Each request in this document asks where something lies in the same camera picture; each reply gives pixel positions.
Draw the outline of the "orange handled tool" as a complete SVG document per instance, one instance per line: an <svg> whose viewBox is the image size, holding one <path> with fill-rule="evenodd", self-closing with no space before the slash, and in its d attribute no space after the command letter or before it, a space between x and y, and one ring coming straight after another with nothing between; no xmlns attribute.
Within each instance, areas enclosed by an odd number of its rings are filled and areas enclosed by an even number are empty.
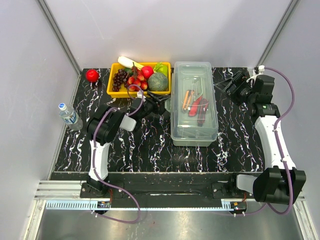
<svg viewBox="0 0 320 240"><path fill-rule="evenodd" d="M194 90L190 90L190 89L185 92L185 96L182 102L183 112L186 112L189 109L194 92L195 92Z"/></svg>

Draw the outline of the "clear plastic tool box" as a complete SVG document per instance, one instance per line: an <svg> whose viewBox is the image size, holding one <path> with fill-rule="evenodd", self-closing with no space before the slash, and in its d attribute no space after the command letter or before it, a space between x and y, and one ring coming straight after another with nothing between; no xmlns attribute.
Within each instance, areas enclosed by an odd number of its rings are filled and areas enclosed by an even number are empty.
<svg viewBox="0 0 320 240"><path fill-rule="evenodd" d="M209 62L177 61L170 96L170 136L177 147L208 147L219 124Z"/></svg>

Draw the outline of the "red handled pliers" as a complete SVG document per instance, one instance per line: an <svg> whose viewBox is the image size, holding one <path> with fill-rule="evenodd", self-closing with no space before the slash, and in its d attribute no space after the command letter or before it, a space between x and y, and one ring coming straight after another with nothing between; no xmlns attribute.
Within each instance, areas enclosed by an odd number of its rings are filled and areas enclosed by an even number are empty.
<svg viewBox="0 0 320 240"><path fill-rule="evenodd" d="M200 96L199 98L197 98L190 107L190 110L188 112L188 116L189 117L195 117L198 113L198 107L200 105L200 102L202 101L202 97Z"/></svg>

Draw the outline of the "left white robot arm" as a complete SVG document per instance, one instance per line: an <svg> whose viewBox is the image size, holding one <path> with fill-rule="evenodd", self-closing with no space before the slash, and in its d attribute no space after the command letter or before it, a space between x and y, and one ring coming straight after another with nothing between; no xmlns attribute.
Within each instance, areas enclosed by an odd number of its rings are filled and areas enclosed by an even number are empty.
<svg viewBox="0 0 320 240"><path fill-rule="evenodd" d="M132 99L129 112L103 104L98 107L86 124L90 143L90 170L86 183L98 198L107 195L109 186L103 182L108 177L108 156L111 143L119 129L133 132L140 126L141 120L150 114L162 115L166 111L169 94L161 95L150 91L147 96L141 92Z"/></svg>

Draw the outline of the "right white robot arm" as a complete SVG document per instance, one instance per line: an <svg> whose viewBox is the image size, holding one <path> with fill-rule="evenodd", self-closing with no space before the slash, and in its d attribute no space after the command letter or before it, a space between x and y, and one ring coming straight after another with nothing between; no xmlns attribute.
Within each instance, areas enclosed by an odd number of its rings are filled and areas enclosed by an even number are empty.
<svg viewBox="0 0 320 240"><path fill-rule="evenodd" d="M307 178L303 170L297 169L286 147L281 129L284 115L272 103L274 86L272 76L248 76L241 70L216 84L234 104L247 105L268 165L259 176L238 173L228 184L227 192L233 198L247 192L257 202L292 207Z"/></svg>

